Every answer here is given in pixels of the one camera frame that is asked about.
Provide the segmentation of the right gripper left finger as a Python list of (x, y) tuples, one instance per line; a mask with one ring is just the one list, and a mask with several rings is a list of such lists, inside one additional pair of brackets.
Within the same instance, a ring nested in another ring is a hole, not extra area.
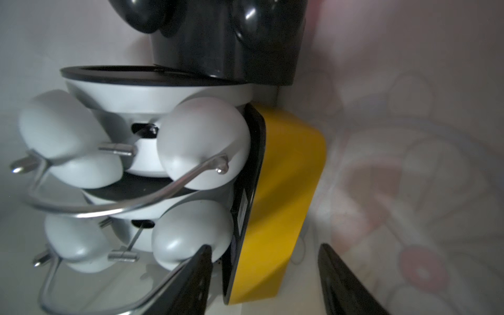
[(204, 314), (213, 264), (211, 246), (203, 245), (154, 296), (145, 314)]

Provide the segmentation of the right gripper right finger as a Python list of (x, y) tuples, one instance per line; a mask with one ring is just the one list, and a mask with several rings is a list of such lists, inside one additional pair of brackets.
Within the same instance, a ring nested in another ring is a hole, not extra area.
[(322, 244), (318, 250), (318, 270), (327, 314), (388, 313), (329, 244)]

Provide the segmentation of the yellow square alarm clock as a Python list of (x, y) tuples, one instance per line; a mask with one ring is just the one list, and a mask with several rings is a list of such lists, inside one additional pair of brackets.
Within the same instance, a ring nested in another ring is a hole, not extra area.
[(293, 114), (248, 104), (248, 160), (234, 182), (234, 234), (223, 255), (227, 305), (275, 297), (326, 163), (321, 132)]

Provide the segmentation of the white canvas tote bag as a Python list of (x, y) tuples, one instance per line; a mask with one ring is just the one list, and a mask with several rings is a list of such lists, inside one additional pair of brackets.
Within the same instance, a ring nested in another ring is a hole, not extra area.
[[(148, 64), (107, 1), (1, 2), (1, 313), (39, 314), (43, 216), (18, 113), (73, 65)], [(294, 84), (257, 86), (328, 159), (279, 294), (208, 314), (324, 314), (328, 243), (391, 314), (503, 313), (503, 2), (310, 1)]]

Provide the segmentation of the black twin-bell alarm clock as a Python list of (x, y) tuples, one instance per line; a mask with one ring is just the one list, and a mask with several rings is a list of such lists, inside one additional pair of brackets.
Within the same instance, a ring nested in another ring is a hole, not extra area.
[(227, 81), (293, 83), (307, 1), (110, 1), (148, 34), (153, 62)]

